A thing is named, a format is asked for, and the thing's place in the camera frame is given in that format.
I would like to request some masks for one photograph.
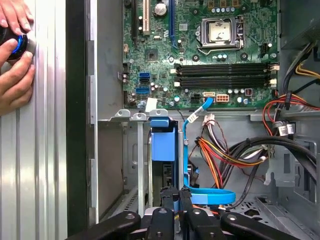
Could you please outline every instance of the cpu socket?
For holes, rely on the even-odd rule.
[[[199,49],[240,50],[244,47],[244,17],[203,19],[195,35]]]

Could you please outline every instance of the black clamp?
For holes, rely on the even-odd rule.
[[[292,91],[288,91],[286,96],[285,96],[285,102],[284,102],[285,110],[289,110],[290,109],[291,97],[292,97]]]

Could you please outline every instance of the aluminum panel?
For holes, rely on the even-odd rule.
[[[62,240],[67,237],[66,20],[61,14],[66,3],[26,2],[35,16],[36,76],[30,103],[0,119],[0,238]]]

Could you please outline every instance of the gray metal panel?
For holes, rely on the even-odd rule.
[[[67,237],[65,1],[27,3],[36,19],[36,77],[29,105],[0,119],[0,238],[60,240]]]
[[[110,119],[121,108],[122,81],[122,5],[123,1],[103,0],[98,3],[97,27],[97,116]]]

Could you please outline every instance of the metal bracket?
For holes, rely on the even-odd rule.
[[[168,117],[169,113],[166,109],[154,109],[150,111],[150,117]]]

